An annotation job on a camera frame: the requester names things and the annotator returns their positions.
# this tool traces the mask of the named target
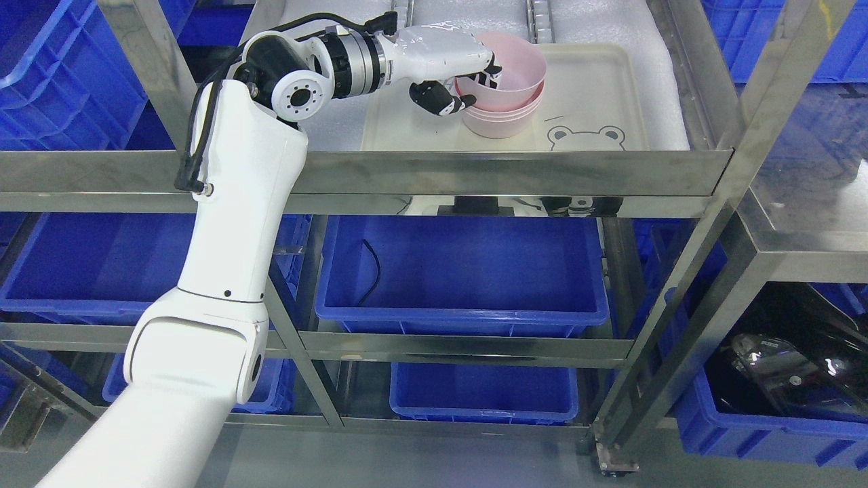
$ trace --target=shelving unit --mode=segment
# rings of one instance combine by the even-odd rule
[[[150,0],[97,1],[167,132],[176,146],[182,145],[195,85],[158,4]],[[283,3],[260,0],[247,32],[270,27],[274,11]],[[798,227],[790,232],[786,225],[781,227],[786,221],[763,221],[767,208],[754,192],[748,193],[738,216],[730,220],[828,49],[832,41],[828,32],[843,23],[853,4],[854,0],[812,0],[797,29],[768,43],[753,78],[737,96],[700,1],[648,0],[673,58],[692,148],[689,151],[310,153],[286,212],[317,216],[306,246],[297,299],[292,299],[277,276],[266,288],[266,305],[275,326],[267,356],[295,361],[321,414],[233,413],[229,422],[292,429],[457,435],[494,432],[586,439],[590,451],[600,459],[602,471],[635,471],[631,458],[634,447],[660,424],[681,388],[761,283],[787,277],[864,280],[864,271],[863,276],[857,276],[860,270],[868,269],[868,228],[864,221],[854,221],[853,225],[861,226],[855,234],[827,231],[819,223],[816,230]],[[534,166],[532,172],[527,170],[529,163]],[[193,212],[195,205],[189,195],[171,189],[177,166],[175,151],[0,152],[0,211]],[[862,189],[853,191],[868,195],[868,183],[862,177]],[[767,178],[759,178],[755,189],[773,184]],[[462,195],[498,196],[501,206],[509,206],[514,196],[620,199],[620,209],[602,219],[609,283],[620,317],[635,316],[644,293],[637,280],[641,272],[628,218],[698,220],[662,287],[664,292],[674,291],[668,300],[663,293],[657,298],[635,340],[320,332],[324,327],[317,327],[312,304],[326,215],[401,214],[408,197]],[[730,263],[673,353],[639,391],[639,373],[721,233],[733,249]],[[797,273],[806,269],[815,274],[806,277]],[[832,275],[833,269],[838,273]],[[117,353],[124,350],[131,330],[125,326],[4,322],[0,323],[0,346],[7,347],[4,343],[8,342],[36,349]],[[599,399],[602,407],[595,419],[591,418],[593,422],[568,426],[445,424],[342,415],[346,375],[340,375],[336,385],[324,362],[331,360],[568,366],[620,369],[621,374],[605,399]],[[88,419],[101,412],[100,407],[46,380],[35,365],[18,370],[37,384],[51,405]]]

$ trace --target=cartoon bear drawing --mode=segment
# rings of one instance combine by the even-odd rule
[[[621,128],[607,125],[596,132],[573,132],[559,125],[549,130],[552,151],[626,151]]]

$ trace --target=pink bowl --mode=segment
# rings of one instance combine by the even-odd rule
[[[509,116],[503,116],[503,114],[498,113],[492,115],[492,112],[480,113],[479,110],[470,111],[470,109],[473,108],[470,107],[464,111],[464,116],[461,120],[468,129],[482,137],[488,137],[490,139],[505,139],[507,137],[512,137],[513,135],[519,134],[530,125],[536,109],[543,101],[540,96],[542,92],[542,89],[540,89],[533,101],[521,109],[513,110],[510,112],[511,115]]]
[[[456,78],[461,95],[474,95],[476,107],[492,112],[508,112],[524,106],[545,79],[546,62],[534,44],[502,32],[479,34],[476,38],[494,52],[503,66],[497,89],[485,87],[470,78]]]
[[[480,109],[476,105],[472,105],[465,109],[465,112],[469,112],[472,115],[475,115],[477,118],[486,119],[486,120],[504,120],[504,119],[514,119],[520,115],[524,115],[527,112],[532,112],[536,110],[536,107],[539,106],[540,102],[543,98],[543,90],[545,89],[545,82],[540,83],[540,86],[534,92],[534,95],[530,98],[530,100],[523,105],[522,107],[510,110],[508,112],[492,112],[490,110]]]

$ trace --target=floor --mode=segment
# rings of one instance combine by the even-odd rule
[[[52,413],[27,454],[0,454],[0,486],[24,488],[82,435],[86,425]],[[505,438],[433,438],[274,431],[229,426],[220,435],[201,488],[407,486],[716,487],[868,485],[868,472],[689,456],[678,433],[648,441],[642,471],[604,478],[571,443]],[[101,485],[95,478],[94,486]]]

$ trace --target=robotic arm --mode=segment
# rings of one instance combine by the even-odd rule
[[[397,30],[393,12],[364,26],[309,17],[344,25],[300,40],[262,32],[240,50],[233,79],[221,78],[235,56],[224,76],[203,83],[175,182],[198,201],[178,286],[135,326],[127,389],[38,486],[193,486],[227,415],[259,379],[267,271],[307,153],[298,122],[402,79],[420,107],[452,114],[475,99],[440,80],[491,85],[499,75],[491,51],[449,24]]]

